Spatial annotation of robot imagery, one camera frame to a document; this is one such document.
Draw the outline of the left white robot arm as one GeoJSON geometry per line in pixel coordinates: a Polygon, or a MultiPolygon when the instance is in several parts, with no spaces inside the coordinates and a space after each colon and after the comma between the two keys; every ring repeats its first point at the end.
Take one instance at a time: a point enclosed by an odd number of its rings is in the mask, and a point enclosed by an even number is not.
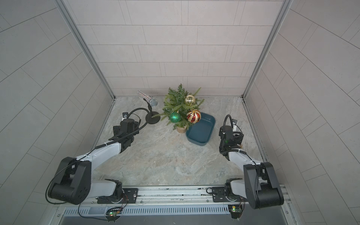
{"type": "Polygon", "coordinates": [[[92,181],[93,171],[110,158],[124,152],[134,141],[134,136],[152,119],[152,111],[144,108],[147,113],[145,123],[135,121],[130,116],[139,111],[134,109],[124,114],[112,138],[93,150],[77,157],[64,158],[46,188],[45,198],[50,204],[71,203],[81,204],[87,198],[98,198],[104,202],[118,203],[123,199],[122,182],[107,179],[92,181]]]}

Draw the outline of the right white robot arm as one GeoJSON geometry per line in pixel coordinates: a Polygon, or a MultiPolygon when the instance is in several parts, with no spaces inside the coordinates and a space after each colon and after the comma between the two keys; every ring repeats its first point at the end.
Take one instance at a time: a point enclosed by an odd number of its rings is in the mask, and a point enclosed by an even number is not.
{"type": "Polygon", "coordinates": [[[253,159],[242,150],[241,131],[227,115],[220,127],[219,153],[243,171],[243,178],[228,179],[224,187],[212,187],[210,195],[215,203],[248,202],[252,209],[284,204],[284,196],[273,165],[253,159]]]}

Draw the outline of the red gold striped ornament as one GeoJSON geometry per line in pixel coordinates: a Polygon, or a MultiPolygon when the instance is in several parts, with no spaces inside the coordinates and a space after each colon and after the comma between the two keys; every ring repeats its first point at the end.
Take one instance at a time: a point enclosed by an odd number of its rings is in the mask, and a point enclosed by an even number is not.
{"type": "Polygon", "coordinates": [[[199,110],[192,110],[187,113],[187,120],[192,123],[198,123],[201,120],[201,113],[199,110]]]}

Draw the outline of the gold ball ornament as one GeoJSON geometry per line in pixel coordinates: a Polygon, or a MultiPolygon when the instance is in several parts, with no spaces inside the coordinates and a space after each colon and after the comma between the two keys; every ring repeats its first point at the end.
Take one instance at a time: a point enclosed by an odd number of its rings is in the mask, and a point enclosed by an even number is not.
{"type": "Polygon", "coordinates": [[[192,106],[196,103],[197,99],[193,95],[187,95],[185,97],[185,104],[188,106],[192,106]]]}

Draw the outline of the green glitter ball ornament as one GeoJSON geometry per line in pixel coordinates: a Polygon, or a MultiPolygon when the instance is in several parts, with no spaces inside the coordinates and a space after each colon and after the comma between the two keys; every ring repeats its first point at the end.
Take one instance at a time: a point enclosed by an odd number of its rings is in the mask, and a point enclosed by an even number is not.
{"type": "Polygon", "coordinates": [[[171,123],[178,123],[182,120],[181,114],[177,111],[177,112],[172,112],[169,115],[169,120],[171,123]]]}

